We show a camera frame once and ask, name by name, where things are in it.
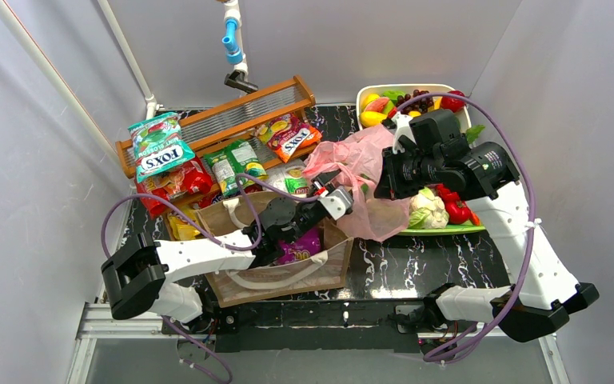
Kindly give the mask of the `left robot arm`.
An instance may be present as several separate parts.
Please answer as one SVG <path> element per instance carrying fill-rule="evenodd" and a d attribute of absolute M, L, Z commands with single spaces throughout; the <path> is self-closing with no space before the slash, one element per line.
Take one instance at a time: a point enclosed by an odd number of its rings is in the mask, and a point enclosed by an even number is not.
<path fill-rule="evenodd" d="M 295 242 L 327 218 L 350 214 L 353 196 L 343 186 L 330 185 L 336 176 L 332 171 L 314 178 L 312 197 L 280 191 L 262 212 L 245 195 L 253 221 L 229 234 L 214 236 L 202 230 L 202 239 L 189 241 L 156 241 L 149 234 L 134 234 L 101 267 L 112 317 L 126 320 L 152 312 L 189 323 L 202 315 L 203 306 L 196 290 L 178 281 L 200 274 L 224 272 L 247 290 L 280 292 L 303 282 L 327 263 L 327 251 L 299 262 L 297 272 L 278 281 L 246 281 L 239 273 L 268 270 L 282 256 L 282 242 Z"/>

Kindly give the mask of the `brown burlap tote bag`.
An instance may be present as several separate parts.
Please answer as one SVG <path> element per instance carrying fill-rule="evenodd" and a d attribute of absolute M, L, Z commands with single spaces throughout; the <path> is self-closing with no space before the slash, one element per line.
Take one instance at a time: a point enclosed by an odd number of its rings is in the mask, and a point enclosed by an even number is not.
<path fill-rule="evenodd" d="M 258 213 L 266 208 L 272 198 L 280 197 L 279 194 L 268 191 L 248 196 Z M 235 199 L 239 201 L 239 206 L 234 210 L 235 217 L 240 223 L 250 224 L 253 215 L 241 197 L 197 210 L 197 220 L 205 230 L 215 236 L 230 234 L 240 229 L 233 223 L 223 204 Z M 219 306 L 236 306 L 289 294 L 344 287 L 354 240 L 347 237 L 330 219 L 319 223 L 317 228 L 319 235 L 323 237 L 324 249 L 311 258 L 284 265 L 206 274 L 206 280 L 215 293 Z"/>

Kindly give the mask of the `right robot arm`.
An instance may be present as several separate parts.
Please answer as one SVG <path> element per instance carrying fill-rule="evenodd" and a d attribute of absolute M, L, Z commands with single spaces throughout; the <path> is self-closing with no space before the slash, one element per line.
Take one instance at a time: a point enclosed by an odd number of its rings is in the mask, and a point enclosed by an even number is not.
<path fill-rule="evenodd" d="M 417 310 L 397 315 L 404 326 L 436 327 L 455 321 L 495 322 L 511 339 L 528 342 L 552 334 L 571 314 L 599 298 L 558 258 L 532 217 L 532 195 L 516 163 L 495 142 L 468 144 L 447 110 L 385 119 L 393 144 L 382 152 L 376 198 L 408 198 L 426 186 L 444 186 L 476 214 L 493 240 L 510 283 L 493 289 L 447 283 L 428 294 Z"/>

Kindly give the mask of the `purple grape candy bag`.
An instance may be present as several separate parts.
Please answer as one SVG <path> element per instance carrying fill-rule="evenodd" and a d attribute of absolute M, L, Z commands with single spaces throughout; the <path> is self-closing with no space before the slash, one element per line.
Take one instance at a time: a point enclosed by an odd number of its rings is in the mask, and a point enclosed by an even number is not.
<path fill-rule="evenodd" d="M 292 243 L 279 242 L 282 254 L 276 260 L 276 265 L 285 265 L 303 261 L 322 252 L 321 232 L 319 228 L 312 228 L 301 238 Z"/>

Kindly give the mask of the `pink plastic grocery bag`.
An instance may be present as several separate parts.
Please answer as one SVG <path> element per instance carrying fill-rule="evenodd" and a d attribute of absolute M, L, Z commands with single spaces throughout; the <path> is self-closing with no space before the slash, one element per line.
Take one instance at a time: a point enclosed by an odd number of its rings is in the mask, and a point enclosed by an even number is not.
<path fill-rule="evenodd" d="M 394 135 L 381 124 L 365 128 L 339 142 L 320 142 L 305 161 L 303 175 L 315 178 L 338 170 L 337 186 L 353 195 L 352 213 L 337 220 L 348 236 L 383 242 L 409 225 L 409 200 L 375 198 L 381 181 L 382 150 L 393 144 Z"/>

